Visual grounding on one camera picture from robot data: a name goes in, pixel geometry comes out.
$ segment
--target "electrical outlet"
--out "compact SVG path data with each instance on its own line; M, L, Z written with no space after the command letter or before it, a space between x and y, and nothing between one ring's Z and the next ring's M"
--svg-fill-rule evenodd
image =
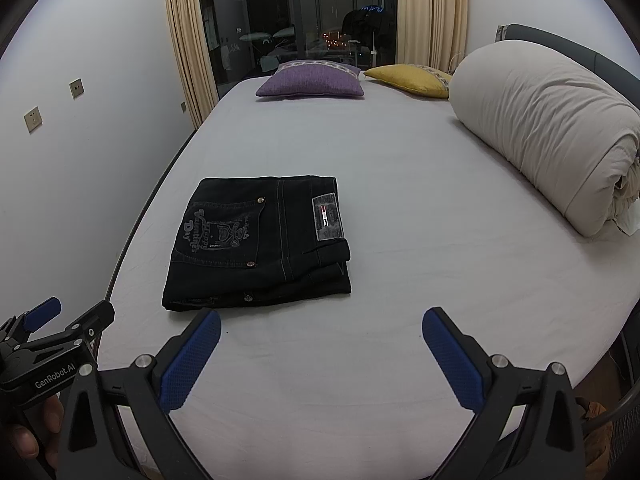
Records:
M40 110L38 110L37 106L24 116L24 122L27 123L29 133L42 124L42 116L40 115Z
M82 94L84 94L84 87L82 86L82 81L76 79L72 83L69 83L69 88L71 88L71 95L74 99Z

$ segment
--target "gray headboard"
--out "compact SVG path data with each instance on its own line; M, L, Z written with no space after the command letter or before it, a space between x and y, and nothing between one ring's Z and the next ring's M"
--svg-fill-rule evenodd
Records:
M524 40L557 50L604 79L636 107L640 108L640 80L620 65L590 48L550 32L517 23L498 27L495 40Z

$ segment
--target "silver bolt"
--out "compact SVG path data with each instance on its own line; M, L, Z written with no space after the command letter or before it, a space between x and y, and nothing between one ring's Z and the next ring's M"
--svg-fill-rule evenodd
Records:
M496 368L506 368L509 364L509 360L502 354L491 356L491 362Z
M91 372L94 371L94 367L92 367L89 363L84 364L78 370L78 373L82 375L82 377L87 377Z
M566 372L566 368L564 368L564 365L562 363L552 363L551 371L556 375L564 375L564 373Z
M136 357L136 366L138 368L146 368L151 364L153 358L149 354L142 354Z

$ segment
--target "finger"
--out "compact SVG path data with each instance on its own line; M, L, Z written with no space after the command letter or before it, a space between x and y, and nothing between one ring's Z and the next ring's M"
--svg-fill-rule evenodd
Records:
M10 426L7 428L9 440L21 458L36 458L40 449L38 441L31 431L23 426Z
M51 437L49 445L44 452L44 457L53 469L58 469L58 445L60 444L60 435L56 434Z
M60 432L64 414L65 409L62 407L58 396L49 397L49 399L44 401L42 405L42 418L45 426L51 433Z

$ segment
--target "beige curtain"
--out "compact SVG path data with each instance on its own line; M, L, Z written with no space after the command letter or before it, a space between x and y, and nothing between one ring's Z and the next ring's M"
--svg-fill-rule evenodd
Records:
M199 0L165 0L186 103L199 128L218 103Z
M398 0L396 62L444 72L465 53L467 0Z

